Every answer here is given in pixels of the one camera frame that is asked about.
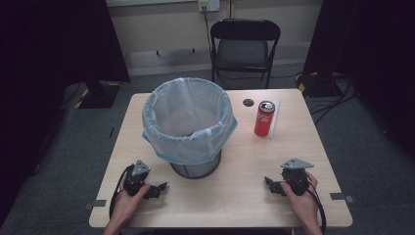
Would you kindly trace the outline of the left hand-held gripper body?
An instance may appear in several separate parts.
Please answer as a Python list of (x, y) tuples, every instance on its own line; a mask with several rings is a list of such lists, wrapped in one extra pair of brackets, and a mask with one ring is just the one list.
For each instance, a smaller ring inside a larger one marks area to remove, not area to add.
[(135, 196), (139, 192), (150, 171), (151, 169), (141, 160), (126, 169), (123, 189), (129, 196)]

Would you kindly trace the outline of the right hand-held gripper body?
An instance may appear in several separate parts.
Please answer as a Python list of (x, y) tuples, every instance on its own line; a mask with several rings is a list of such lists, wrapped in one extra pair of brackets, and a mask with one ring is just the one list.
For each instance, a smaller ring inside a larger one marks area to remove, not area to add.
[(292, 158), (281, 164), (283, 179), (297, 196), (303, 195), (309, 187), (305, 170), (310, 167), (314, 167), (314, 164), (297, 158)]

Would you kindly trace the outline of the black mesh trash bin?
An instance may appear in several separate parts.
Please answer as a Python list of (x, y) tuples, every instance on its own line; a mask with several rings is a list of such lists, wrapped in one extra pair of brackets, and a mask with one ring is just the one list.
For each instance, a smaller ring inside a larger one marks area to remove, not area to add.
[(211, 175), (218, 168), (222, 150), (198, 150), (169, 162), (173, 170), (187, 179), (201, 179)]

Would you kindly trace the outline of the pale blue plastic bin liner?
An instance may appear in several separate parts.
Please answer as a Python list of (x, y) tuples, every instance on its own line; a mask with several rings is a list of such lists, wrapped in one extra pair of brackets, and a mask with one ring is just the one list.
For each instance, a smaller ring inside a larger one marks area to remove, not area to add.
[(238, 125), (228, 94), (194, 77), (156, 88), (145, 102), (142, 121), (143, 137), (157, 156), (176, 165), (213, 160)]

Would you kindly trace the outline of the white drinking straw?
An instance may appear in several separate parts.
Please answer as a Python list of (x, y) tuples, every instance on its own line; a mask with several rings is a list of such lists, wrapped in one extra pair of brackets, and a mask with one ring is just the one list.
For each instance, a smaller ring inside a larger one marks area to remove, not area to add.
[(276, 121), (277, 121), (277, 117), (279, 114), (279, 109), (280, 109), (280, 105), (281, 105), (281, 99), (278, 98), (276, 105), (275, 105), (275, 112), (274, 112), (274, 116), (270, 125), (270, 130), (268, 133), (268, 139), (272, 140), (273, 136), (274, 136), (274, 132), (275, 132), (275, 127), (276, 127)]

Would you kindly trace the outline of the red soda can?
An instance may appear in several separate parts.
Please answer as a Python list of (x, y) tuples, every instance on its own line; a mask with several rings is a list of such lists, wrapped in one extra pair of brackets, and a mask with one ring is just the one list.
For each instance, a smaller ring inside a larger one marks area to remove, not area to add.
[(259, 103), (254, 126), (256, 136), (265, 137), (268, 135), (274, 113), (274, 103), (270, 101), (262, 101)]

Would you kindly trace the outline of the person's left hand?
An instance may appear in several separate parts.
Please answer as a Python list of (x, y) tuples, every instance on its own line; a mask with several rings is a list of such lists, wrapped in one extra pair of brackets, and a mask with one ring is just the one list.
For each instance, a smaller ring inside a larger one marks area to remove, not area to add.
[(111, 223), (120, 227), (125, 225), (135, 214), (140, 202), (149, 190), (150, 185), (145, 184), (134, 196), (130, 196), (124, 187), (121, 186), (115, 199)]

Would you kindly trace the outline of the person's right hand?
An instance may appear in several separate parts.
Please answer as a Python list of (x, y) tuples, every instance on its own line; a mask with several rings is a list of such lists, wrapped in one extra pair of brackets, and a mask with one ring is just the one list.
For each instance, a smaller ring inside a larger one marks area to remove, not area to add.
[(291, 186), (287, 182), (282, 182), (281, 187), (289, 198), (291, 207), (294, 210), (297, 218), (302, 223), (303, 227), (307, 229), (316, 227), (319, 229), (317, 218), (318, 206), (315, 202), (315, 199), (313, 198), (317, 186), (317, 180), (310, 172), (307, 171), (305, 174), (310, 184), (308, 187), (309, 192), (298, 196), (292, 191)]

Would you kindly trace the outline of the grey tape strip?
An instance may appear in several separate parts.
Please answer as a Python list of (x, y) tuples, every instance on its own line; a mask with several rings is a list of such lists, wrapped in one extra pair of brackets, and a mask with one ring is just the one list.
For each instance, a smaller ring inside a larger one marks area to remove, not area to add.
[(344, 193), (331, 193), (330, 197), (333, 201), (343, 200), (348, 204), (355, 202), (354, 197), (352, 195), (345, 195)]
[(94, 200), (92, 202), (87, 202), (83, 208), (87, 211), (91, 211), (93, 208), (96, 207), (104, 207), (106, 203), (106, 200)]

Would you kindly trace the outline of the black stand base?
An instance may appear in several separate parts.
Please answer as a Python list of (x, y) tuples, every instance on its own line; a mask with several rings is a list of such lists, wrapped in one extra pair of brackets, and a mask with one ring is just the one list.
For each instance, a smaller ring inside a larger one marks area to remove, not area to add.
[(110, 109), (120, 88), (119, 82), (86, 82), (87, 89), (75, 104), (76, 109)]
[(295, 76), (295, 82), (303, 97), (340, 97), (343, 95), (330, 72), (299, 73)]

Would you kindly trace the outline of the black folding chair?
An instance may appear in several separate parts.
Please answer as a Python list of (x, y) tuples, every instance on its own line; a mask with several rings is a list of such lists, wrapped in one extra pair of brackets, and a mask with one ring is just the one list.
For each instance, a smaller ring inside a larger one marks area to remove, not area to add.
[(210, 34), (211, 80), (222, 71), (258, 72), (269, 86), (280, 27), (269, 20), (224, 19)]

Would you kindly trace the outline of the black curtain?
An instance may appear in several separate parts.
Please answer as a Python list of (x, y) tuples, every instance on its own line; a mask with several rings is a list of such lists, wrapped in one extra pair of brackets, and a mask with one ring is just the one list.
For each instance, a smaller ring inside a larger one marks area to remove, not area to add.
[(322, 0), (303, 71), (351, 76), (415, 157), (415, 0)]
[(106, 0), (0, 0), (0, 227), (66, 88), (128, 79)]

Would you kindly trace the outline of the white wall outlet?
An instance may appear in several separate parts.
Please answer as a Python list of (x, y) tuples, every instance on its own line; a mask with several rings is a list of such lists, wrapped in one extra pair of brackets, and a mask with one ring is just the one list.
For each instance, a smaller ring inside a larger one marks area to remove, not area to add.
[(198, 10), (203, 12), (218, 12), (220, 0), (198, 0)]

